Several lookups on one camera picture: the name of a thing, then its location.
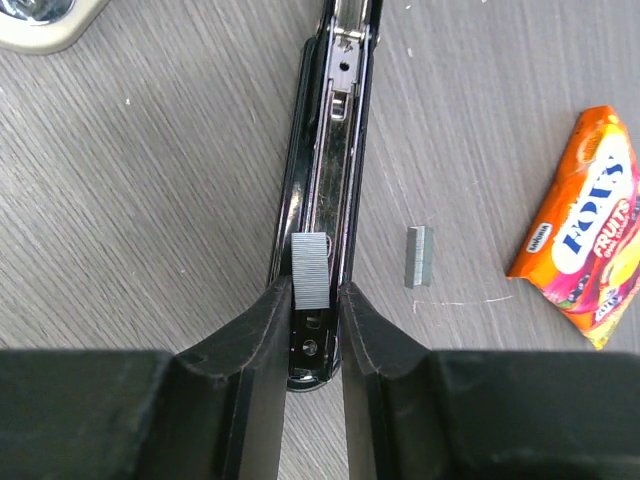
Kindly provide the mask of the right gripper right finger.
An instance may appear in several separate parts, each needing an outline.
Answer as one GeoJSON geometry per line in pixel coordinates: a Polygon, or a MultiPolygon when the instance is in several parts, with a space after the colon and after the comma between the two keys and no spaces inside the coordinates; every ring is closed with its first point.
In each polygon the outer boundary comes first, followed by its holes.
{"type": "Polygon", "coordinates": [[[340,293],[353,479],[635,479],[639,358],[430,350],[340,293]]]}

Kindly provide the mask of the grey staple strip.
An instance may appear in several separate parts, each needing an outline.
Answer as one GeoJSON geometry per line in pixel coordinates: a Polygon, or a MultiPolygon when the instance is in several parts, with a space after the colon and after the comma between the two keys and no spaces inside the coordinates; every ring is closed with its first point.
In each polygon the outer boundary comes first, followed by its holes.
{"type": "Polygon", "coordinates": [[[407,288],[431,285],[433,248],[432,228],[420,225],[407,229],[404,276],[407,288]]]}
{"type": "Polygon", "coordinates": [[[330,307],[327,237],[324,232],[291,235],[292,279],[296,311],[330,307]]]}

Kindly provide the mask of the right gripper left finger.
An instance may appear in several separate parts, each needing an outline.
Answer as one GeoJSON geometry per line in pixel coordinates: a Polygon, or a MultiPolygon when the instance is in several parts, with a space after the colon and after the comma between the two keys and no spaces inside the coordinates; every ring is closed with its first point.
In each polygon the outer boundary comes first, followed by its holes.
{"type": "Polygon", "coordinates": [[[292,285],[180,354],[5,350],[5,479],[274,479],[292,285]]]}

